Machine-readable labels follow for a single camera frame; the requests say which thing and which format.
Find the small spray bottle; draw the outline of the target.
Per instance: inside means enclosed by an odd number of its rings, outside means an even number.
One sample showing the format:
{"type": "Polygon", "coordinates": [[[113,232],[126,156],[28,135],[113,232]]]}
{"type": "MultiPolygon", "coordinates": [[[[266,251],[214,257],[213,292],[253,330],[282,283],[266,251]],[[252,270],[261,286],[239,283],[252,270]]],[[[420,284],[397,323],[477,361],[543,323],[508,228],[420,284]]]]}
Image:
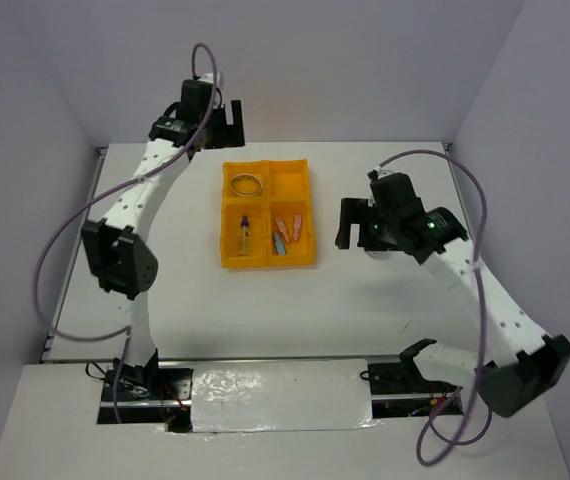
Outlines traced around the small spray bottle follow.
{"type": "Polygon", "coordinates": [[[249,218],[243,215],[240,222],[240,235],[238,242],[238,256],[248,257],[251,254],[251,229],[249,218]]]}

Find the masking tape roll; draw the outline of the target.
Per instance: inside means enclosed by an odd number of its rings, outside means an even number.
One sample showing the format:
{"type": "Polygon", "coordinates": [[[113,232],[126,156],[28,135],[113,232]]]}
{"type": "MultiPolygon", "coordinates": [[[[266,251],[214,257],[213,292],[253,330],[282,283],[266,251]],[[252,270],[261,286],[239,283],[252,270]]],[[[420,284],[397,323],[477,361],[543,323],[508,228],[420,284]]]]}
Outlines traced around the masking tape roll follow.
{"type": "Polygon", "coordinates": [[[230,180],[231,191],[240,197],[253,197],[260,195],[263,190],[261,179],[251,173],[240,173],[230,180]]]}

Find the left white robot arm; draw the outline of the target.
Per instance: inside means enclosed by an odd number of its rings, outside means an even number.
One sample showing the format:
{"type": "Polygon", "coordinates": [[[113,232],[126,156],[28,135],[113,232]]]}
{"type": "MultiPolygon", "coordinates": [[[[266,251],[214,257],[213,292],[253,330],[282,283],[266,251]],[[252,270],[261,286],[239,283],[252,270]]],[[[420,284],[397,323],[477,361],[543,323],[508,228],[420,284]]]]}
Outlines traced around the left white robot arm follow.
{"type": "Polygon", "coordinates": [[[179,100],[151,126],[135,185],[81,230],[90,272],[108,294],[113,317],[128,329],[128,349],[114,360],[108,379],[140,399],[154,396],[161,385],[148,309],[148,292],[159,273],[147,244],[152,223],[197,152],[245,144],[242,104],[234,100],[227,111],[222,84],[222,74],[213,73],[183,82],[179,100]]]}

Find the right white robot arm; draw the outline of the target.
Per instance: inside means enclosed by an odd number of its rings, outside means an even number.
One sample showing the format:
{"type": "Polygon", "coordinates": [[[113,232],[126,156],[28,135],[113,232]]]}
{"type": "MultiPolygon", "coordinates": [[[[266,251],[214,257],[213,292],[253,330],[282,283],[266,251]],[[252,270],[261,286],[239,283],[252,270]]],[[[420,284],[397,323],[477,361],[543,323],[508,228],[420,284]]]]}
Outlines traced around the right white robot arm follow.
{"type": "Polygon", "coordinates": [[[344,198],[335,245],[368,252],[398,251],[436,278],[478,328],[476,351],[450,348],[426,338],[400,355],[400,380],[411,391],[432,381],[477,392],[489,410],[510,418],[553,388],[570,361],[570,341],[552,336],[514,301],[475,257],[475,244],[444,207],[425,210],[408,175],[369,174],[369,198],[344,198]]]}

